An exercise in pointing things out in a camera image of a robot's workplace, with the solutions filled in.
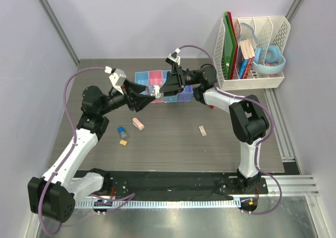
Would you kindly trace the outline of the clear tape roll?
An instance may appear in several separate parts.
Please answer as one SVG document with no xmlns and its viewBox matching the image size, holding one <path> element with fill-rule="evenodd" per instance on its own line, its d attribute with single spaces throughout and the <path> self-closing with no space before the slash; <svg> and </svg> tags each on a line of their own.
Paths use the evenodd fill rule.
<svg viewBox="0 0 336 238">
<path fill-rule="evenodd" d="M 153 85 L 147 86 L 146 92 L 148 95 L 153 96 L 156 99 L 160 99 L 161 98 L 160 88 L 161 88 L 160 84 L 153 84 Z"/>
</svg>

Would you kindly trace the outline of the light blue drawer box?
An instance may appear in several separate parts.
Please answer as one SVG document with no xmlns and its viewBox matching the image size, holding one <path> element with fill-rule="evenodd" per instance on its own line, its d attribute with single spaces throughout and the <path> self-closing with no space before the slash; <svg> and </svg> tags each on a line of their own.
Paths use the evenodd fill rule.
<svg viewBox="0 0 336 238">
<path fill-rule="evenodd" d="M 142 71 L 142 72 L 136 72 L 135 73 L 135 83 L 146 86 L 146 89 L 142 94 L 149 94 L 149 72 L 148 71 Z"/>
</svg>

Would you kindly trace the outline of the pink drawer box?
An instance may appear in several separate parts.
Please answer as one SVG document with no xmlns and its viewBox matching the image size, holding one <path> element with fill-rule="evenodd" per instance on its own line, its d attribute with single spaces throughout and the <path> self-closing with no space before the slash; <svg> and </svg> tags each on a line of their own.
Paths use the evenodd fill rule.
<svg viewBox="0 0 336 238">
<path fill-rule="evenodd" d="M 163 85 L 162 70 L 149 71 L 149 85 L 160 84 Z M 163 94 L 160 99 L 155 99 L 153 103 L 163 103 Z"/>
</svg>

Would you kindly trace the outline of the pink eraser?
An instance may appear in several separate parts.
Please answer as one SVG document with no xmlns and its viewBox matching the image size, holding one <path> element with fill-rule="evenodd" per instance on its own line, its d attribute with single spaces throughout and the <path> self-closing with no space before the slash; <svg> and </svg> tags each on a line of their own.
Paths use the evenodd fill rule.
<svg viewBox="0 0 336 238">
<path fill-rule="evenodd" d="M 136 117 L 132 119 L 133 125 L 138 128 L 140 131 L 144 129 L 143 123 L 141 123 Z"/>
</svg>

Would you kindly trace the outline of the purple drawer box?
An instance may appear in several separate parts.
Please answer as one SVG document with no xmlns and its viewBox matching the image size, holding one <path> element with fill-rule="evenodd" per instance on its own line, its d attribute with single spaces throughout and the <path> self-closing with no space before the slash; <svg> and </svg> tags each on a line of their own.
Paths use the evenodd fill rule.
<svg viewBox="0 0 336 238">
<path fill-rule="evenodd" d="M 178 94 L 178 102 L 190 102 L 194 98 L 193 88 L 186 85 L 181 93 Z"/>
</svg>

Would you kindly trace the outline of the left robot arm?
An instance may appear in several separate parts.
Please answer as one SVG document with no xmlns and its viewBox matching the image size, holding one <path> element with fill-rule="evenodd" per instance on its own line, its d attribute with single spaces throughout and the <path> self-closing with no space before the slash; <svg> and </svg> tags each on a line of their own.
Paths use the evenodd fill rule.
<svg viewBox="0 0 336 238">
<path fill-rule="evenodd" d="M 106 114 L 124 105 L 136 112 L 144 109 L 155 99 L 145 94 L 147 89 L 145 85 L 124 80 L 118 89 L 112 87 L 108 94 L 94 85 L 83 91 L 82 115 L 70 143 L 42 177 L 33 177 L 28 183 L 33 213 L 40 219 L 47 217 L 65 223 L 76 203 L 94 192 L 105 196 L 111 191 L 110 173 L 102 169 L 93 168 L 83 178 L 72 179 L 105 133 L 109 124 Z"/>
</svg>

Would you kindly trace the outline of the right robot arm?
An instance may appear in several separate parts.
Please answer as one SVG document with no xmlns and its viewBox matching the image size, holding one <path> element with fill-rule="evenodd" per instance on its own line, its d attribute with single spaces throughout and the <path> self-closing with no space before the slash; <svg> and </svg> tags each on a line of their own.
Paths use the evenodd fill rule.
<svg viewBox="0 0 336 238">
<path fill-rule="evenodd" d="M 217 72 L 210 64 L 198 70 L 183 70 L 178 63 L 172 63 L 171 66 L 171 73 L 167 75 L 160 92 L 171 96 L 182 92 L 187 85 L 192 85 L 195 100 L 230 115 L 233 132 L 240 141 L 237 187 L 242 193 L 254 191 L 261 179 L 260 145 L 269 128 L 266 108 L 254 95 L 236 96 L 216 88 Z"/>
</svg>

